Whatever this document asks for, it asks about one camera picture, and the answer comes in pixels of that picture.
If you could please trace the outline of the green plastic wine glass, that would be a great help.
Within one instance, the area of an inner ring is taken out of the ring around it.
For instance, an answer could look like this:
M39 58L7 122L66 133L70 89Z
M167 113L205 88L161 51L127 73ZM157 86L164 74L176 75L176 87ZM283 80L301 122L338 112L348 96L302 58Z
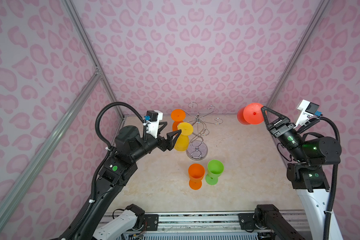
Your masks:
M224 164L219 160L211 160L207 165L206 182L209 185L216 185L219 181L219 177L224 172Z

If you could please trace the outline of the red plastic wine glass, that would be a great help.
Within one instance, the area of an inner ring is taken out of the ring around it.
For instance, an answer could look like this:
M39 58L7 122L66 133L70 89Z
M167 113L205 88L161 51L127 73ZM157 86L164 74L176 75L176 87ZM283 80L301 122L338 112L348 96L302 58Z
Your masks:
M243 125L258 125L264 122L262 104L252 103L241 108L237 113L238 121Z

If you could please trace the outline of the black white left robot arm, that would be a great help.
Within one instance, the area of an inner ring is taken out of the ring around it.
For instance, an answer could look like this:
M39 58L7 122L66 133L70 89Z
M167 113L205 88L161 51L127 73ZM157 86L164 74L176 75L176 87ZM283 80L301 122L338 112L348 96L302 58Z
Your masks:
M180 135L177 130L166 138L147 135L143 139L136 126L123 127L115 138L116 146L95 171L88 200L59 239L115 240L128 230L142 230L145 212L136 205L126 207L119 217L102 227L99 223L138 169L137 161L156 148L163 152L172 150Z

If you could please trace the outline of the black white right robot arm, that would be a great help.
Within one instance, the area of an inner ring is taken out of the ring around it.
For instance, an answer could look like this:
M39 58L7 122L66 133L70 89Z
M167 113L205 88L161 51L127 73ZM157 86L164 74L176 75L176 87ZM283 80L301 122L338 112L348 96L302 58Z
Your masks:
M336 124L318 112L319 105L302 101L296 123L268 107L261 107L269 133L290 154L287 179L296 190L314 240L341 240L334 213L341 139Z

